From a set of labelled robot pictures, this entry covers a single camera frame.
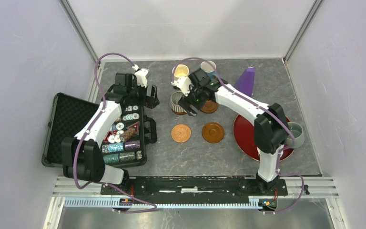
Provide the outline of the brown wooden coaster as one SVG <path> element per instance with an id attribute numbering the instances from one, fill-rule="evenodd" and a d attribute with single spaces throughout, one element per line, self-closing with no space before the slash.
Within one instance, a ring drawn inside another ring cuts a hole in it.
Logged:
<path id="1" fill-rule="evenodd" d="M 177 112 L 177 111 L 172 110 L 172 112 L 174 114 L 176 114 L 176 115 L 186 115 L 187 114 L 185 111 L 183 111 L 183 112 Z"/>
<path id="2" fill-rule="evenodd" d="M 206 101 L 204 106 L 200 109 L 203 113 L 211 114 L 214 113 L 219 107 L 219 104 L 211 100 Z"/>
<path id="3" fill-rule="evenodd" d="M 207 123 L 202 128 L 203 139 L 209 143 L 215 144 L 222 141 L 224 135 L 224 128 L 216 122 Z"/>

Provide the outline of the blue white cup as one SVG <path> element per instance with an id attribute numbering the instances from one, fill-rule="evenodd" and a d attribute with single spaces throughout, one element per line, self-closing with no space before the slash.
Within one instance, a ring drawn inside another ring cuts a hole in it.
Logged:
<path id="1" fill-rule="evenodd" d="M 213 61 L 203 61 L 200 65 L 200 68 L 207 74 L 210 79 L 216 78 L 216 64 Z"/>

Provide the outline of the cream ribbed mug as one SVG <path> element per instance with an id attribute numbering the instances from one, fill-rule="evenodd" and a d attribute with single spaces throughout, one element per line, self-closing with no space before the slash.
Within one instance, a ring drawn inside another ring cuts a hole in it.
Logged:
<path id="1" fill-rule="evenodd" d="M 186 66 L 184 64 L 179 64 L 172 69 L 172 73 L 173 73 L 173 79 L 177 81 L 178 79 L 180 79 L 182 77 L 188 76 L 190 73 L 190 70 L 189 70 L 188 66 Z"/>

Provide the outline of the grey ribbed mug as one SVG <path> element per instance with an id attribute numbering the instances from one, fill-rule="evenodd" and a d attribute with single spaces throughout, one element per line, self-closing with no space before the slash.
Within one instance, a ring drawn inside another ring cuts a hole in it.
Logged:
<path id="1" fill-rule="evenodd" d="M 180 99 L 184 97 L 184 94 L 182 92 L 174 92 L 172 95 L 171 95 L 171 98 L 170 98 L 170 108 L 171 110 L 174 110 L 174 111 L 177 111 L 177 112 L 183 112 L 185 111 L 179 104 L 178 102 L 180 101 Z"/>

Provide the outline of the woven rattan coaster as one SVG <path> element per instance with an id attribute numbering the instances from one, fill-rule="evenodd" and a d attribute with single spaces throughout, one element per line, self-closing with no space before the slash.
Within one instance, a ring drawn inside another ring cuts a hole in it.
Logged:
<path id="1" fill-rule="evenodd" d="M 185 124 L 177 124 L 171 130 L 171 137 L 175 142 L 184 143 L 189 140 L 191 133 L 189 126 Z"/>

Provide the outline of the plain grey mug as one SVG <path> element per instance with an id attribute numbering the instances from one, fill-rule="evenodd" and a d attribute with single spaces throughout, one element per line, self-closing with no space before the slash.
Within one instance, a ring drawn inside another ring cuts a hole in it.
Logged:
<path id="1" fill-rule="evenodd" d="M 304 129 L 299 123 L 296 122 L 288 122 L 288 127 L 295 139 L 295 142 L 293 142 L 291 136 L 288 136 L 285 142 L 286 145 L 291 149 L 300 148 L 305 142 Z"/>

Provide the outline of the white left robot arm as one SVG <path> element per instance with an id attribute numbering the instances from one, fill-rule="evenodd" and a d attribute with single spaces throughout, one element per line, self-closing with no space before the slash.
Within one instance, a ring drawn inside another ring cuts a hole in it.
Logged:
<path id="1" fill-rule="evenodd" d="M 107 91 L 93 117 L 73 137 L 61 143 L 62 169 L 67 178 L 92 183 L 111 183 L 118 194 L 126 194 L 131 182 L 121 168 L 106 165 L 101 144 L 111 125 L 129 105 L 144 105 L 154 108 L 159 104 L 157 88 L 152 85 L 147 95 L 149 70 L 133 66 L 134 73 L 116 74 L 116 83 Z"/>

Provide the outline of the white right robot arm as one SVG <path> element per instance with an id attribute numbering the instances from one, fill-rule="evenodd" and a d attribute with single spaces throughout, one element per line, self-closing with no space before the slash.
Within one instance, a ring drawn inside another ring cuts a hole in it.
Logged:
<path id="1" fill-rule="evenodd" d="M 291 134 L 281 105 L 268 105 L 236 90 L 225 80 L 210 78 L 202 69 L 178 79 L 171 85 L 183 93 L 178 104 L 191 116 L 210 100 L 235 111 L 254 127 L 254 143 L 260 151 L 260 164 L 256 177 L 256 189 L 263 195 L 275 189 L 278 155 L 284 150 L 285 141 Z"/>

